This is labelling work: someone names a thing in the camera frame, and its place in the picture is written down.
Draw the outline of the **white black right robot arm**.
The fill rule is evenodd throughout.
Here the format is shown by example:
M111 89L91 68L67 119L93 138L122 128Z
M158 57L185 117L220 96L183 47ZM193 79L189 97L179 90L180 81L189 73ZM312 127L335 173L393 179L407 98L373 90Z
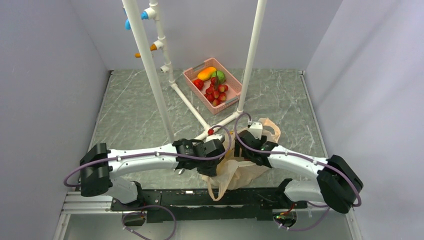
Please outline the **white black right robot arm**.
M346 214L360 205L364 187L358 175L339 155L314 157L289 150L282 145L256 138L248 130L236 134L236 154L258 166L282 169L307 180L285 178L275 191L276 203L287 208L297 202L318 202Z

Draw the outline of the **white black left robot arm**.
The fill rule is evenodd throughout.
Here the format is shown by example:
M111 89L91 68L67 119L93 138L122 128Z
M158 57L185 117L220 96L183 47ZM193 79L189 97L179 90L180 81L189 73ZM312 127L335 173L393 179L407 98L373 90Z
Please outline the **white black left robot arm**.
M123 175L151 170L193 170L214 177L227 150L220 139L206 142L179 139L160 147L135 150L108 149L98 143L80 160L80 192L83 197L108 195L131 210L144 203L140 183Z

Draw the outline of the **translucent orange plastic bag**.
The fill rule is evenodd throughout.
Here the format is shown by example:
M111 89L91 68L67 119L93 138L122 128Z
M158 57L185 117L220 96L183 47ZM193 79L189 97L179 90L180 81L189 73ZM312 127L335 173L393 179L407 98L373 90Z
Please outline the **translucent orange plastic bag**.
M242 157L234 157L235 140L236 136L233 130L230 131L230 136L224 136L224 147L229 145L229 141L232 143L230 151L217 166L217 176L201 176L202 180L206 182L209 196L215 202L221 200L227 190L246 187L269 170L266 166L256 165Z

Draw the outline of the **red fake strawberry bunch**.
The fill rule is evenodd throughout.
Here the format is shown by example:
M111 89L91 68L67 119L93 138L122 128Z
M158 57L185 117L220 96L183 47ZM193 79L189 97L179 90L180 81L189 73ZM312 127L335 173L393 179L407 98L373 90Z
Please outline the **red fake strawberry bunch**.
M209 87L205 89L205 98L213 107L224 103L227 100L227 84L219 84L215 77L210 79Z

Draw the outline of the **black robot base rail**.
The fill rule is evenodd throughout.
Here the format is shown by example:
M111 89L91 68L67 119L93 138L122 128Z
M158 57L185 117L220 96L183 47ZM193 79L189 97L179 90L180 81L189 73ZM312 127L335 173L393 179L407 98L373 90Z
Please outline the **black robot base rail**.
M143 203L125 206L113 198L110 209L126 213L149 206L145 211L147 223L233 219L270 221L275 213L291 207L277 200L276 190L275 187L239 188L226 191L220 200L214 201L207 189L145 189Z

